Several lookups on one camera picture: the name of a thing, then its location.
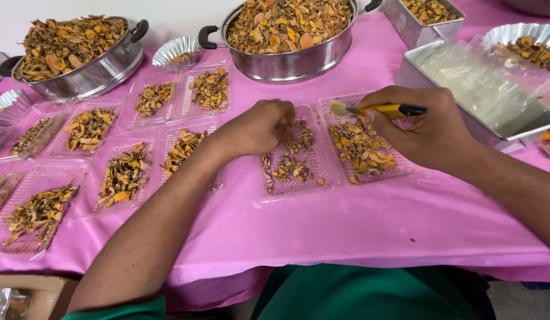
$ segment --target green shirt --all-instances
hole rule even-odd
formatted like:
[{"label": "green shirt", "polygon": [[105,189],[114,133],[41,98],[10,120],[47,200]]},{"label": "green shirt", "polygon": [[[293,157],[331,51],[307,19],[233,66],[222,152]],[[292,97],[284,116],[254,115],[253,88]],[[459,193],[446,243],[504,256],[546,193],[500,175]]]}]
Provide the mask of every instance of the green shirt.
[{"label": "green shirt", "polygon": [[[160,320],[165,299],[69,314],[62,320]],[[478,319],[458,290],[433,267],[377,269],[319,264],[275,270],[252,320]]]}]

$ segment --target paintbrush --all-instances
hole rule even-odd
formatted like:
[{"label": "paintbrush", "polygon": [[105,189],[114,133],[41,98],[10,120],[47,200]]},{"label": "paintbrush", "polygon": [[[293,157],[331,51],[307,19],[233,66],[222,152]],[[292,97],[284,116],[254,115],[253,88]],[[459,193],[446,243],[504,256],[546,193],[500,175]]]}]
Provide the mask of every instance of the paintbrush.
[{"label": "paintbrush", "polygon": [[383,104],[358,110],[354,104],[345,104],[340,101],[330,101],[330,113],[339,117],[351,116],[352,114],[364,116],[370,109],[378,110],[379,112],[385,113],[385,115],[392,117],[418,116],[427,112],[427,108],[424,106],[410,104]]}]

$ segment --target brush bristles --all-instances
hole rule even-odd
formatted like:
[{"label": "brush bristles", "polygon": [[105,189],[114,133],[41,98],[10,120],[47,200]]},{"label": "brush bristles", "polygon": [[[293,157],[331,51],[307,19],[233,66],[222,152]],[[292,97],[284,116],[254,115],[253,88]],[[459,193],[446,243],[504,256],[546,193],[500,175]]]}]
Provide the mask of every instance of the brush bristles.
[{"label": "brush bristles", "polygon": [[350,111],[346,110],[346,104],[340,101],[330,101],[330,106],[328,108],[330,109],[330,113],[339,117],[352,115]]}]

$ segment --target person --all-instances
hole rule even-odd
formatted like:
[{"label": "person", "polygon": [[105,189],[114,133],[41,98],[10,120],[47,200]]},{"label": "person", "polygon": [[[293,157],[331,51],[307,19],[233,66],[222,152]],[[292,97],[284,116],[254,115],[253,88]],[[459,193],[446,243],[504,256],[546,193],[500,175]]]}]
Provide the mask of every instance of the person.
[{"label": "person", "polygon": [[[356,107],[388,103],[428,108],[425,114],[407,118],[413,124],[407,130],[380,112],[366,114],[366,123],[373,124],[400,154],[476,186],[550,247],[550,173],[474,140],[449,89],[389,86],[368,94]],[[164,319],[165,298],[156,294],[207,186],[223,165],[237,157],[273,151],[294,115],[288,101],[261,100],[204,139],[110,238],[76,288],[63,319]],[[271,274],[252,318],[486,318],[461,293],[435,267],[288,265]]]}]

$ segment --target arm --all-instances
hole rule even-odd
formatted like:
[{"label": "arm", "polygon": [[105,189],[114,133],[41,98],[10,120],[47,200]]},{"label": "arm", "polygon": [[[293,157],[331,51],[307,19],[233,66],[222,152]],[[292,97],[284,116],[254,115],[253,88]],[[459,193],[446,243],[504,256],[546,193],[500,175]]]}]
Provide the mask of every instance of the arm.
[{"label": "arm", "polygon": [[79,282],[67,312],[108,309],[156,294],[220,168],[239,156],[273,151],[288,129],[281,120],[293,118],[290,102],[262,100],[202,140],[109,239]]},{"label": "arm", "polygon": [[416,104],[429,110],[407,117],[413,126],[406,131],[380,112],[366,114],[366,122],[372,123],[399,153],[492,196],[550,247],[550,173],[474,140],[448,89],[390,86],[367,95],[356,107],[386,103]]}]

